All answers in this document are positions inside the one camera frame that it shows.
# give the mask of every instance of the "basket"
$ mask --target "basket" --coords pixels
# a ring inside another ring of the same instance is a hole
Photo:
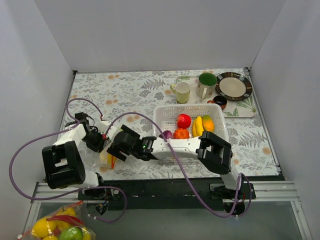
[[[177,129],[177,117],[180,114],[187,114],[191,117],[192,123],[198,116],[209,115],[214,123],[214,134],[229,142],[224,114],[217,104],[173,104],[158,106],[153,110],[152,120],[161,128],[162,131],[169,130],[172,133]],[[192,136],[192,123],[188,128]],[[152,126],[153,135],[158,137],[159,130]]]

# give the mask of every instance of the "clear plastic bag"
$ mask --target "clear plastic bag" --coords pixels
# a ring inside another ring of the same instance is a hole
[[[39,219],[18,240],[95,240],[81,219],[83,201],[66,205]]]

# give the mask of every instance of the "white wall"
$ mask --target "white wall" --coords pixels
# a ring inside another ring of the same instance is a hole
[[[251,66],[285,0],[34,0],[81,72]]]
[[[72,71],[33,0],[0,0],[0,239],[21,234],[30,200],[12,187],[8,167],[25,142],[59,129]],[[54,138],[21,151],[13,166],[32,195],[45,176],[41,151]]]
[[[281,169],[320,239],[320,2],[286,1],[252,77]]]

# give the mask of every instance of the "green fruit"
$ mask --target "green fruit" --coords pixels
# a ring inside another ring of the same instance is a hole
[[[82,240],[82,230],[80,227],[69,227],[64,230],[60,236],[59,240]]]

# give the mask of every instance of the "plate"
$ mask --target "plate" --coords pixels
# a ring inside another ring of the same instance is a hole
[[[252,94],[250,81],[236,72],[224,72],[216,77],[215,90],[230,101],[242,101]]]

